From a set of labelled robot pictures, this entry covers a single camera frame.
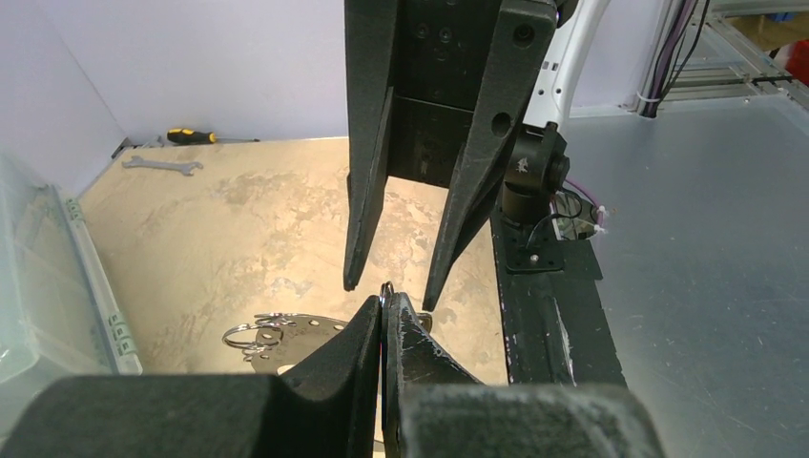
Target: metal plate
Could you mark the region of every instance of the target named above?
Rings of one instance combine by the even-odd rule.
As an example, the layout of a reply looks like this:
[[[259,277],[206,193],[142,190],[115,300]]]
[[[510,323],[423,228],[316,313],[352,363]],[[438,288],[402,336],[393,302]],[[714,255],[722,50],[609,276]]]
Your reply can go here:
[[[711,12],[725,16],[806,10],[809,10],[809,4],[805,0],[714,0],[711,5]]]
[[[809,114],[678,102],[569,132],[570,177],[611,209],[592,244],[618,358],[669,455],[804,456]]]
[[[279,368],[300,363],[345,328],[346,322],[317,315],[282,314],[275,328],[259,329],[256,342],[272,344],[253,355],[250,364],[258,374],[276,374]]]

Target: key ring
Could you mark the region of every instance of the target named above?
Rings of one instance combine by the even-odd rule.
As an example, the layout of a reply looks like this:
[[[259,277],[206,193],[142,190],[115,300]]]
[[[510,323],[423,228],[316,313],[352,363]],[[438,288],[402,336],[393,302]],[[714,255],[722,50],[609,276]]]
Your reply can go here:
[[[258,323],[258,320],[257,320],[256,324],[242,323],[242,324],[239,324],[237,326],[231,327],[230,329],[225,331],[225,333],[222,335],[222,343],[226,344],[226,345],[228,345],[228,346],[230,346],[232,348],[239,348],[241,350],[241,353],[244,356],[248,356],[245,353],[245,351],[259,352],[259,351],[265,350],[267,348],[272,348],[273,346],[276,346],[276,345],[279,344],[280,340],[274,340],[271,343],[258,343],[256,341],[246,342],[246,341],[234,341],[234,340],[230,339],[230,336],[232,336],[234,334],[238,334],[239,332],[255,331],[255,330],[258,330],[258,329],[272,329],[274,331],[279,331],[281,333],[281,335],[283,336],[283,330],[280,328],[280,326],[277,323],[267,323],[267,322]]]

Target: metal ring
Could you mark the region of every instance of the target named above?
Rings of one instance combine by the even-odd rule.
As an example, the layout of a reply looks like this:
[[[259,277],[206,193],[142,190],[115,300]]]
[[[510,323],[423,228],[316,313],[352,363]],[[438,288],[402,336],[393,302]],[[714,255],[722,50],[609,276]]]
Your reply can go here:
[[[259,320],[283,318],[283,314],[279,312],[259,313],[258,315],[253,315],[253,318],[258,318]]]
[[[385,306],[388,300],[393,298],[393,294],[393,283],[391,281],[382,283],[382,287],[380,288],[380,302],[382,303],[382,307]]]
[[[241,349],[242,353],[245,350],[247,350],[247,351],[262,351],[262,350],[267,349],[267,348],[272,348],[273,346],[276,346],[276,345],[279,344],[279,340],[273,341],[271,343],[258,343],[256,341],[246,342],[246,341],[233,341],[233,340],[230,339],[230,336],[232,336],[234,334],[238,334],[239,332],[255,331],[257,329],[265,329],[265,328],[268,328],[268,327],[270,327],[272,329],[275,329],[274,327],[271,327],[271,326],[268,326],[268,325],[259,325],[259,324],[250,324],[250,323],[242,323],[242,324],[239,324],[238,326],[233,326],[230,329],[228,329],[227,331],[225,331],[224,334],[222,334],[222,343],[226,344],[226,345],[228,345],[228,346],[230,346],[232,348],[239,348],[239,349]]]
[[[278,321],[278,317],[260,317],[256,315],[256,329],[272,329],[276,332],[280,333],[278,340],[276,342],[283,340],[283,328],[282,326],[288,326],[291,323],[289,320],[282,318],[283,321]]]

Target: black plastic part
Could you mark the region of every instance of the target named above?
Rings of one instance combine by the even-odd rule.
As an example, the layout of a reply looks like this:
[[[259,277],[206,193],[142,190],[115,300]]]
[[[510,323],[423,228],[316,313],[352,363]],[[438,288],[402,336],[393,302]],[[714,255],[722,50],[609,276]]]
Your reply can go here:
[[[503,260],[510,274],[555,272],[565,268],[562,253],[564,242],[556,239],[553,225],[546,224],[537,231],[534,242],[527,245],[532,226],[514,226],[504,223],[501,237],[506,241]]]
[[[180,146],[213,145],[216,143],[214,133],[192,131],[191,129],[172,129],[166,133],[166,139]]]
[[[59,382],[28,408],[0,456],[370,457],[381,312],[379,298],[369,298],[340,334],[280,377]]]
[[[550,213],[550,199],[562,189],[570,160],[568,142],[549,123],[543,129],[526,128],[514,145],[503,187],[502,210],[508,219],[534,224]]]
[[[419,324],[410,299],[396,293],[383,310],[384,451],[402,456],[399,447],[400,400],[414,385],[479,384]]]
[[[615,386],[416,386],[403,399],[405,456],[664,456],[644,407]]]
[[[508,267],[510,230],[501,214],[492,214],[509,382],[626,386],[595,286],[602,275],[590,241],[550,239],[561,249],[562,270],[514,272]],[[534,245],[539,253],[546,250],[544,243],[539,239]]]
[[[579,0],[556,0],[556,6],[559,9],[559,23],[557,27],[562,27],[573,17],[573,13],[578,7]]]
[[[345,289],[362,275],[387,177],[448,186],[425,292],[434,309],[494,208],[556,24],[550,0],[345,0]]]

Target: transparent plastic bin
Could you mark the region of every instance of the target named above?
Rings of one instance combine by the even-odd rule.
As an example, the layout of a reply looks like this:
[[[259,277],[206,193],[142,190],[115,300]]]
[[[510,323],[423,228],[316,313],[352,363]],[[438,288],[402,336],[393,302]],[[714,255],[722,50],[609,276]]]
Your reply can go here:
[[[0,445],[57,379],[122,372],[115,353],[123,352],[107,324],[119,314],[114,304],[112,313],[108,304],[99,309],[74,234],[86,228],[78,223],[72,227],[54,188],[0,154]],[[134,358],[135,370],[126,372],[139,372]]]

